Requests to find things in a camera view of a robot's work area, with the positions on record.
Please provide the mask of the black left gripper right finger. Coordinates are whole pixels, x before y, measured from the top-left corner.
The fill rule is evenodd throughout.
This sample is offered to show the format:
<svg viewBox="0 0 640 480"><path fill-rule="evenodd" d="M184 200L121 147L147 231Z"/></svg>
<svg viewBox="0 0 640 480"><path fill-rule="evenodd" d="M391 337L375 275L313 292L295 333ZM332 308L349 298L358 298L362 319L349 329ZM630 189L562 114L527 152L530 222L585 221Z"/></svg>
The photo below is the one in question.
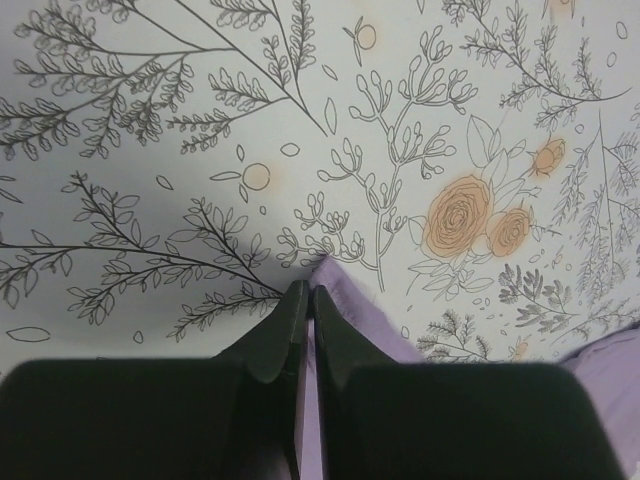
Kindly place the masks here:
<svg viewBox="0 0 640 480"><path fill-rule="evenodd" d="M620 479L585 389L548 363L402 363L313 293L330 479Z"/></svg>

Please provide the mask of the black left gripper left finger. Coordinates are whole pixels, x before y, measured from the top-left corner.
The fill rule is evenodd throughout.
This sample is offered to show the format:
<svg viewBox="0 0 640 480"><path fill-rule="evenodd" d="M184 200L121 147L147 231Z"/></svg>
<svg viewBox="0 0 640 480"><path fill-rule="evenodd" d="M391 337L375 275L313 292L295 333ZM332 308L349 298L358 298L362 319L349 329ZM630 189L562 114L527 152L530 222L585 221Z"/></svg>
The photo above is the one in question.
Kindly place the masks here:
<svg viewBox="0 0 640 480"><path fill-rule="evenodd" d="M1 384L5 479L296 479L308 285L207 359L51 359Z"/></svg>

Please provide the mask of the purple t shirt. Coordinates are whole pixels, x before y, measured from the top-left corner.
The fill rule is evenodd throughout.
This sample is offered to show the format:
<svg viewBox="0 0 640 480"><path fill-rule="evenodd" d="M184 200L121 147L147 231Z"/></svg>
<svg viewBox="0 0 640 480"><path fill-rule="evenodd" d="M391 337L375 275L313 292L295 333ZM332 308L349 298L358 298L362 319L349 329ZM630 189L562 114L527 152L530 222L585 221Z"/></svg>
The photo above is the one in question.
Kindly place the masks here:
<svg viewBox="0 0 640 480"><path fill-rule="evenodd" d="M331 258L310 278L313 287L327 288L343 317L392 359L424 360L421 353L389 322L349 275ZM571 352L561 366L588 392L628 479L639 477L639 324Z"/></svg>

